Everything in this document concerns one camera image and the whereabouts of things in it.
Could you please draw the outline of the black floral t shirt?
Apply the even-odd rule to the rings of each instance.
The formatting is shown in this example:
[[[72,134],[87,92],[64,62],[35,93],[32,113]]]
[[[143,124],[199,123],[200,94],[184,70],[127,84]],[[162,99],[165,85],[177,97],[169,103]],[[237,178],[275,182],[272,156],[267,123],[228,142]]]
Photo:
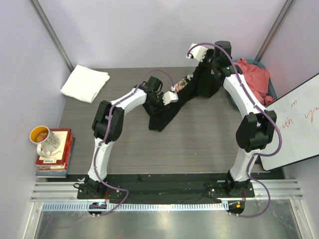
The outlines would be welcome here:
[[[197,96],[210,98],[221,87],[220,81],[211,74],[211,69],[204,66],[196,67],[194,72],[187,75],[184,79],[187,81],[187,84],[177,92],[178,101],[168,104],[162,112],[151,115],[149,130],[163,131],[186,102]]]

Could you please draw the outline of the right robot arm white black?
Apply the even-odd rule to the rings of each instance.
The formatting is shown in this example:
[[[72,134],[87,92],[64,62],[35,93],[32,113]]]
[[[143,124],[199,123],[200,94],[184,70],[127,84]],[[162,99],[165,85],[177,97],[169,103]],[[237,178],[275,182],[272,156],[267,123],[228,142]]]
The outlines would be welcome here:
[[[267,111],[250,90],[243,73],[231,58],[229,41],[216,41],[213,53],[207,51],[205,60],[242,117],[235,134],[239,150],[225,182],[226,195],[240,197],[250,187],[251,170],[259,153],[273,139],[277,115]]]

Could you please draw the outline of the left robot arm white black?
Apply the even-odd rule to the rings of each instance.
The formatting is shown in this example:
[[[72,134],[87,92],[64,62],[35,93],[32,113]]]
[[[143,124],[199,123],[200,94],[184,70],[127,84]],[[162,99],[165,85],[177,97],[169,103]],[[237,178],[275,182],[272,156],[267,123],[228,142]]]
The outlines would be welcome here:
[[[113,145],[122,134],[124,116],[141,105],[151,111],[163,108],[162,86],[161,80],[151,76],[119,99],[100,102],[92,124],[95,141],[92,163],[78,194],[96,199],[106,194],[108,187],[102,181],[108,174]]]

